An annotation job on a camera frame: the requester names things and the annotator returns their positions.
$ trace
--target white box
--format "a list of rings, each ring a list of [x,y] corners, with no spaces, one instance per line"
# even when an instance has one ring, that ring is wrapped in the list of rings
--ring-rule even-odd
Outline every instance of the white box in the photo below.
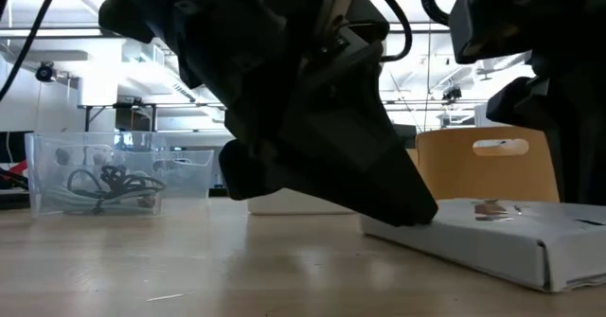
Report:
[[[276,193],[248,200],[248,211],[255,215],[351,214],[335,203],[283,188]]]
[[[606,282],[606,207],[444,200],[431,225],[362,230],[539,291]]]

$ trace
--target wooden table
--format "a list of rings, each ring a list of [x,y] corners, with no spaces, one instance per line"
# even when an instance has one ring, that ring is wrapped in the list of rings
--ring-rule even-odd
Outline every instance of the wooden table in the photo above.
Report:
[[[0,213],[0,316],[604,316],[364,237],[355,216],[253,217],[215,200],[153,219]]]

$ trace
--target white table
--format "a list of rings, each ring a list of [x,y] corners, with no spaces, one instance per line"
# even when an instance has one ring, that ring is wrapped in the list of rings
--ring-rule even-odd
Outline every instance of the white table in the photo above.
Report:
[[[0,315],[604,316],[361,235],[355,216],[253,217],[215,200],[155,219],[0,212]]]

